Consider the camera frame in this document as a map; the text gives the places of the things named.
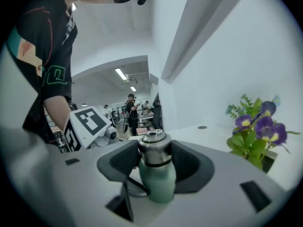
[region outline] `green logo on sleeve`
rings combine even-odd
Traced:
[[[65,77],[65,68],[61,66],[51,66],[44,75],[43,85],[47,83],[48,85],[51,84],[67,84],[64,81]]]

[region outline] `potted plant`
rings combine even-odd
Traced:
[[[246,94],[241,97],[241,106],[229,105],[226,114],[236,119],[236,128],[228,138],[227,145],[231,153],[240,156],[256,167],[262,169],[262,160],[267,151],[274,147],[285,147],[288,134],[300,134],[286,131],[284,124],[273,120],[276,107],[280,105],[280,98],[276,96],[272,101],[262,102],[257,99],[254,103]]]

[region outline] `green bottle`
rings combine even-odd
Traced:
[[[142,159],[139,173],[143,185],[151,192],[149,199],[169,203],[174,197],[176,170],[171,161],[171,137],[162,130],[149,131],[139,140]]]

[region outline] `forearm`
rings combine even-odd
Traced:
[[[44,106],[54,123],[64,130],[70,114],[70,107],[63,96],[54,96],[44,101]]]

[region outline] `fisheye black border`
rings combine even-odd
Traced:
[[[0,0],[1,8],[1,47],[3,42],[7,39],[10,30],[16,23],[21,8],[25,6],[30,0]],[[297,20],[300,28],[303,28],[303,0],[282,0],[289,8],[295,19]],[[302,187],[303,180],[300,181],[299,186],[281,209],[281,211],[268,223],[266,226],[277,226],[286,221],[289,225],[301,222],[301,204],[302,204]],[[33,226],[47,226],[43,223],[35,213],[21,200],[16,194],[14,188],[11,186],[1,162],[1,203],[2,215],[1,220],[3,223],[7,222],[14,226],[17,224],[28,224]]]

